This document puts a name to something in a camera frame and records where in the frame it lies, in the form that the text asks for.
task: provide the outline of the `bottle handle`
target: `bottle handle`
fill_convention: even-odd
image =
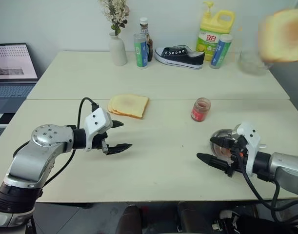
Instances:
[[[221,19],[222,16],[229,16],[230,20]],[[215,15],[216,20],[219,22],[223,22],[224,24],[232,25],[235,21],[235,13],[228,10],[221,10]]]

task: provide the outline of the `flower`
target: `flower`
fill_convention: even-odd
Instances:
[[[103,14],[112,23],[111,28],[115,31],[115,35],[118,35],[120,27],[124,28],[127,24],[129,7],[126,5],[126,0],[99,0],[99,3],[104,8]]]

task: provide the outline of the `laptop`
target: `laptop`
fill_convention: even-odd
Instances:
[[[15,113],[38,80],[26,43],[0,44],[0,113]]]

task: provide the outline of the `white sole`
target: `white sole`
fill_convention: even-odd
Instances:
[[[167,64],[167,65],[170,65],[170,66],[186,67],[186,68],[191,68],[191,69],[201,69],[203,67],[203,64],[202,65],[192,65],[192,64],[176,62],[176,61],[170,62],[170,60],[164,59],[161,56],[159,56],[156,51],[154,51],[154,57],[157,59],[157,61]]]

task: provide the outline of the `red jar label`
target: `red jar label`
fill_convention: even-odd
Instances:
[[[196,109],[192,109],[191,117],[196,121],[203,121],[205,118],[205,113],[199,113]]]

